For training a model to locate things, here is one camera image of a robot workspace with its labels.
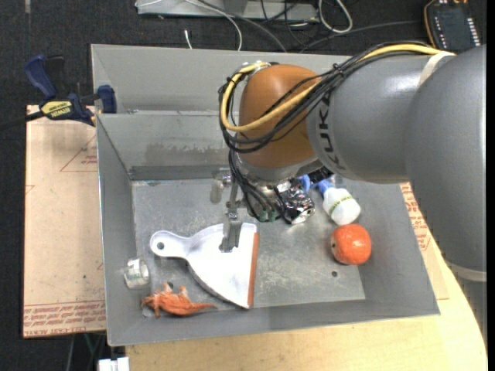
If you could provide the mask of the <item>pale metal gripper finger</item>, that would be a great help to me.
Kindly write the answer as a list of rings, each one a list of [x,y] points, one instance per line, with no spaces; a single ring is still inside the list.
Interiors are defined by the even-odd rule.
[[[231,184],[231,174],[219,172],[213,177],[212,186],[210,188],[210,201],[213,204],[218,204],[222,199],[224,189]]]
[[[237,212],[226,211],[223,224],[223,238],[220,244],[220,251],[230,253],[239,246],[242,222],[239,220]]]

